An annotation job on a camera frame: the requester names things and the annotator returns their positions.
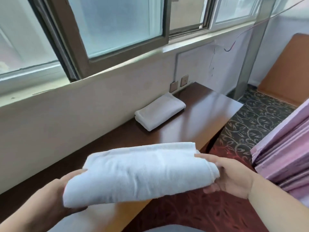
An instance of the cable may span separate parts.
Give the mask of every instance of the cable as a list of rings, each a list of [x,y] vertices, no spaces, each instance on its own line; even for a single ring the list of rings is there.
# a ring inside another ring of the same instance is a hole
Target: cable
[[[242,33],[236,38],[236,40],[234,41],[234,43],[232,44],[232,46],[231,46],[231,48],[230,48],[229,50],[226,50],[225,48],[224,48],[224,50],[225,50],[226,52],[230,52],[231,49],[234,47],[234,45],[235,45],[237,39],[238,39],[243,33],[245,33],[246,31],[249,31],[250,29],[254,28],[255,26],[260,25],[261,23],[264,23],[265,21],[267,21],[267,20],[269,20],[269,19],[272,19],[272,18],[274,18],[274,17],[276,17],[276,16],[278,16],[278,15],[284,13],[285,11],[288,11],[288,10],[292,9],[294,6],[298,5],[299,3],[302,3],[303,1],[305,1],[305,0],[301,0],[301,1],[297,2],[296,4],[290,6],[289,8],[285,9],[284,11],[281,11],[280,13],[278,13],[278,14],[276,14],[276,15],[274,15],[274,16],[271,16],[270,18],[267,18],[267,19],[265,19],[265,20],[263,20],[263,21],[261,21],[261,22],[255,24],[255,25],[253,25],[252,27],[248,28],[247,30],[245,30],[244,32],[242,32]]]

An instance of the hand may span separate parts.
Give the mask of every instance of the hand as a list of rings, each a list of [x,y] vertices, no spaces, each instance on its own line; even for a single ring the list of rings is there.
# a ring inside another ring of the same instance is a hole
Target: hand
[[[210,154],[196,154],[195,157],[214,163],[220,171],[220,178],[216,179],[212,185],[205,187],[203,189],[205,193],[225,191],[239,198],[248,198],[257,173],[234,159]]]
[[[86,170],[71,172],[55,179],[34,193],[24,205],[0,225],[0,231],[46,232],[68,215],[85,210],[63,206],[62,195],[68,181]]]

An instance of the towel fold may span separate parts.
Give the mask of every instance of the towel fold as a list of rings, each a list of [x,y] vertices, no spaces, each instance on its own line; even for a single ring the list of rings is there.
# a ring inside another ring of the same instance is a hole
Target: towel fold
[[[135,119],[145,129],[151,131],[185,107],[186,105],[183,101],[175,98],[170,93],[166,93],[148,106],[136,111]]]
[[[88,171],[69,180],[64,206],[147,200],[208,186],[219,170],[195,153],[195,143],[169,143],[91,154],[83,167]]]

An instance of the pink curtain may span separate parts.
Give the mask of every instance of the pink curtain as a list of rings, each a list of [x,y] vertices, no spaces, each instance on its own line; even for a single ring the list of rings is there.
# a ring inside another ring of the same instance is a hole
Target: pink curtain
[[[309,99],[251,150],[256,171],[309,207]]]

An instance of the floor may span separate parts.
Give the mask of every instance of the floor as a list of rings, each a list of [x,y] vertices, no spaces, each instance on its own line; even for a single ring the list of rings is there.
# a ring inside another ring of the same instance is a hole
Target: floor
[[[294,107],[249,86],[244,106],[227,123],[211,153],[251,167],[250,149],[293,112]],[[206,195],[200,189],[152,200],[123,232],[143,232],[178,224],[207,232],[267,232],[248,200],[225,192]]]

